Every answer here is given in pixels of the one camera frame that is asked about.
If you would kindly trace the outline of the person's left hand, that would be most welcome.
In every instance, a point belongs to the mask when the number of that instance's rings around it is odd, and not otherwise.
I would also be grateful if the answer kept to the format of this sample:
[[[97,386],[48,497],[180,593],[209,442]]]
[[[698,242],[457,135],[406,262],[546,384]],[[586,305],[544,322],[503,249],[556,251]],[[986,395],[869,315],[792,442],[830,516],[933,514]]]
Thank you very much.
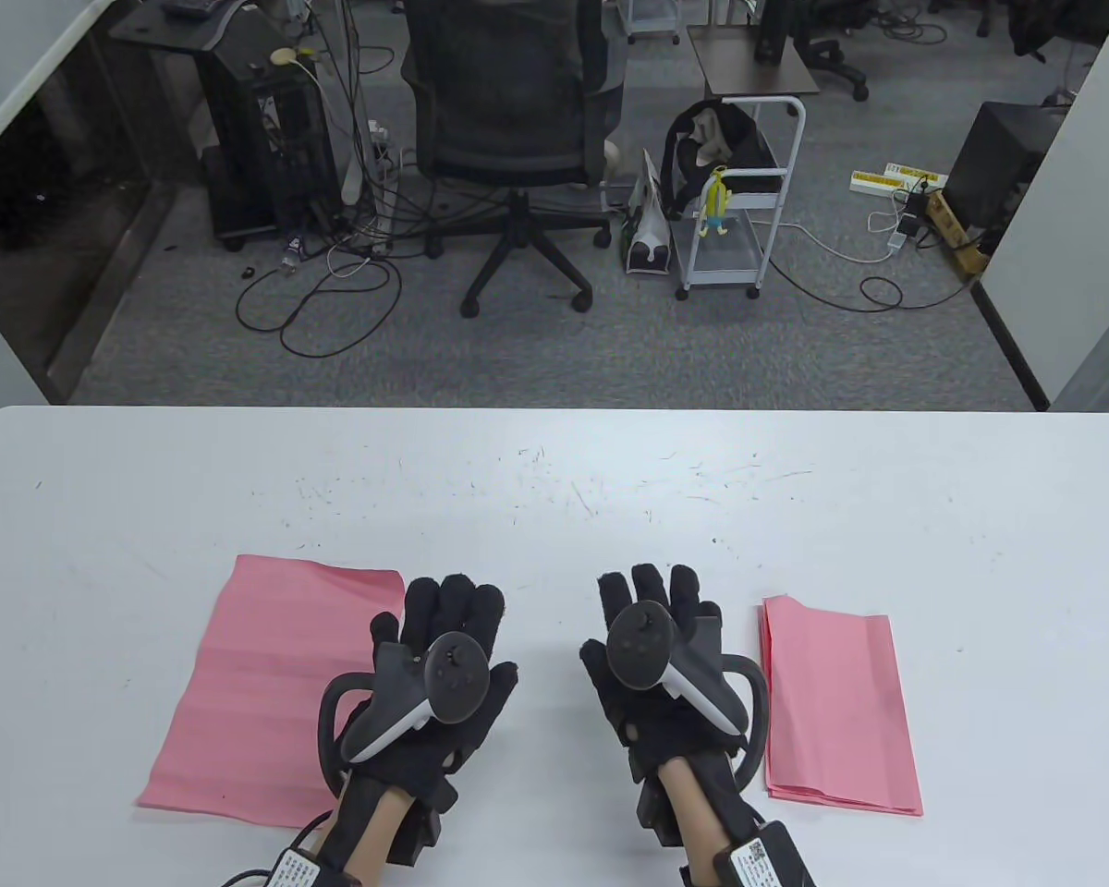
[[[445,810],[450,774],[482,747],[519,680],[513,662],[491,663],[503,592],[452,574],[419,577],[401,616],[372,620],[372,674],[336,677],[337,696],[366,689],[323,757],[336,774],[403,791]]]

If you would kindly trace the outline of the person's right hand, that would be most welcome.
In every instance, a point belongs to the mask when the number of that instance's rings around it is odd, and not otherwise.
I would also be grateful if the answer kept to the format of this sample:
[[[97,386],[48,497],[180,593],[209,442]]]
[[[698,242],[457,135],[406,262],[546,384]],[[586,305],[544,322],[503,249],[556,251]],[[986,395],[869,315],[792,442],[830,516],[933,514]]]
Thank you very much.
[[[700,581],[690,565],[673,565],[670,583],[664,583],[657,565],[632,565],[631,579],[606,573],[597,579],[606,626],[612,626],[622,610],[635,601],[657,602],[676,621],[678,633],[694,633],[698,616],[720,616],[721,609],[700,599]],[[655,773],[669,759],[690,755],[724,753],[733,758],[743,750],[743,740],[708,723],[686,699],[670,699],[664,689],[635,691],[619,681],[608,662],[606,643],[586,639],[579,648],[606,721],[614,728],[622,747],[630,750],[639,778]]]

